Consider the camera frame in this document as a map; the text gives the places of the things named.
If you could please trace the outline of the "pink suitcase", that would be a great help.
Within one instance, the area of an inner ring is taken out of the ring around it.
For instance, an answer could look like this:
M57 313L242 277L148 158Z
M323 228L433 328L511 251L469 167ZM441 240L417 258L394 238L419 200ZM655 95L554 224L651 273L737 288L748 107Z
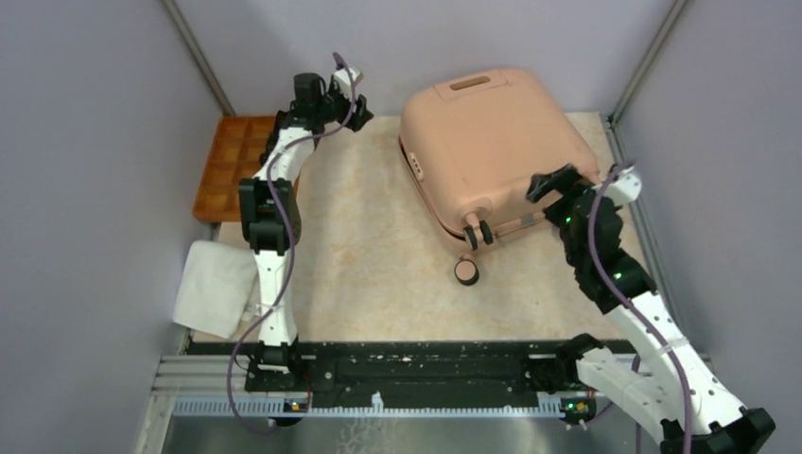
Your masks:
M554 96L520 67L415 93L401 111L398 145L464 286L479 281L478 254L544 221L526 200L533 174L573 165L591 184L601 176L596 154Z

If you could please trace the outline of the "white cloth under left arm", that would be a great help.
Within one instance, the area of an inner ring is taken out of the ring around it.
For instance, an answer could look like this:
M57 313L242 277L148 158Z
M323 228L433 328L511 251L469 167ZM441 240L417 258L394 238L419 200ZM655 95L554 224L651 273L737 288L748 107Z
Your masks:
M214 241L193 242L172 321L219 338L232 337L251 298L256 277L251 252Z

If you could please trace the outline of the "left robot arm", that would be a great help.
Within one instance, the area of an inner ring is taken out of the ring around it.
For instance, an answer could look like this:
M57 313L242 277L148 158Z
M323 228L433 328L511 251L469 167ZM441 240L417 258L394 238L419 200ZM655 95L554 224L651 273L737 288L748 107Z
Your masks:
M289 290L302 234L295 184L305 160L329 135L328 124L359 131L373 118L366 97L357 93L362 78L358 69L345 67L329 81L316 73L294 76L294 98L275 116L261 167L238 185L242 235L253 252L259 285L257 319L246 330L258 335L247 389L262 381L269 390L291 391L304 378Z

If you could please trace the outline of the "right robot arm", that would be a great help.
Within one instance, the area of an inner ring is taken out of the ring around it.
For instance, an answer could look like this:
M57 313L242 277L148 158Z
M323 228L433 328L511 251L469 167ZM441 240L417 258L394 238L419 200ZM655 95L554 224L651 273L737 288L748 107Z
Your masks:
M621 246L619 211L642 187L631 163L612 166L595 185L574 166L532 176L527 200L558 194L544 214L579 288L636 353L634 365L623 365L582 334L558 347L555 378L568 390L585 385L605 395L663 453L756 453L775 432L774 419L725 387L673 319L655 280Z

